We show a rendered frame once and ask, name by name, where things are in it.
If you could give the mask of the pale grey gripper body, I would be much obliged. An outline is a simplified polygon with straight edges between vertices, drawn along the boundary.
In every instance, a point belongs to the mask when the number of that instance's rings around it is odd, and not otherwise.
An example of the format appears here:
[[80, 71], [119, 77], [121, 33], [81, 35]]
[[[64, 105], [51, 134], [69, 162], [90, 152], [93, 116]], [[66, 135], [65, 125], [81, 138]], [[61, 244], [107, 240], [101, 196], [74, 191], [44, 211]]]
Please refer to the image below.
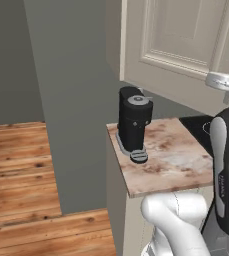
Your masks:
[[229, 92], [229, 74], [209, 72], [205, 84], [214, 89]]

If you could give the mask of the beige base cabinet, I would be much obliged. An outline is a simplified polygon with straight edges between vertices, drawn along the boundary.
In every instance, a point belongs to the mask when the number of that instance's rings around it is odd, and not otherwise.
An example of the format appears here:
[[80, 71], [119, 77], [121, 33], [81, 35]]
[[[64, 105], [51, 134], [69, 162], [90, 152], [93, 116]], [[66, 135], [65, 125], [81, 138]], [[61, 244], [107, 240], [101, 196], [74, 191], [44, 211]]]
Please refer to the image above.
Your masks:
[[178, 122], [146, 129], [148, 161], [135, 164], [116, 139], [117, 126], [106, 126], [107, 209], [117, 256], [141, 256], [153, 228], [140, 211], [144, 196], [164, 191], [193, 192], [213, 198], [212, 159]]

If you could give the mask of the black hob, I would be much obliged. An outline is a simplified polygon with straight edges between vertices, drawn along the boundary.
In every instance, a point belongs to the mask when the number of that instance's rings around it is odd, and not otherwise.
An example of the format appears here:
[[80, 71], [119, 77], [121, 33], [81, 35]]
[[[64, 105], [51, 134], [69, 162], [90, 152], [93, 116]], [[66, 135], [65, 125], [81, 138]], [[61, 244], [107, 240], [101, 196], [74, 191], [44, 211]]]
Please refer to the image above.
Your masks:
[[207, 153], [210, 156], [213, 156], [210, 142], [210, 123], [212, 121], [212, 117], [208, 115], [181, 117], [179, 121], [207, 151]]

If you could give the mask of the black coffee machine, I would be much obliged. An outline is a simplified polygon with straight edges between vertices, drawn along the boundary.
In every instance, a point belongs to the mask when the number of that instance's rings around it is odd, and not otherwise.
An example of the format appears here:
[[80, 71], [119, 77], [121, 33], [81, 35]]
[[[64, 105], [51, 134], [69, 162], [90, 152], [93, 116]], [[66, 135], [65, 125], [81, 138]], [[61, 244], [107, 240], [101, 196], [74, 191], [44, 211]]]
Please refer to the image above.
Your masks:
[[140, 89], [125, 86], [119, 90], [119, 120], [116, 138], [123, 154], [136, 164], [148, 160], [144, 146], [145, 127], [151, 123], [153, 102]]

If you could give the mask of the beige wall cabinet door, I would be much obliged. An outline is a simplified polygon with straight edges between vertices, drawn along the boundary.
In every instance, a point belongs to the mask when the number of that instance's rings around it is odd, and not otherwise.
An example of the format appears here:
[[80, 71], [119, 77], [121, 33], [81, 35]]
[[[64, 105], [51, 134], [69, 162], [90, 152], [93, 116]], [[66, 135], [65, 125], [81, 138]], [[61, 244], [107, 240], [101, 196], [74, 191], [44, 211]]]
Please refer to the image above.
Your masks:
[[209, 72], [229, 74], [229, 0], [122, 0], [121, 80], [214, 115]]

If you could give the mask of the beige wall cabinet carcass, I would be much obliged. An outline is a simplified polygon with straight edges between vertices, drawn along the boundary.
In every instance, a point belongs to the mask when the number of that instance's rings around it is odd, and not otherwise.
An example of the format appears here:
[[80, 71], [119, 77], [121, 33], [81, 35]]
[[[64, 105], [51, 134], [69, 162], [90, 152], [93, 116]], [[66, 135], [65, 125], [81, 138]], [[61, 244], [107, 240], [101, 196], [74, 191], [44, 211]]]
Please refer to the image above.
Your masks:
[[122, 0], [106, 0], [106, 59], [117, 79], [120, 79]]

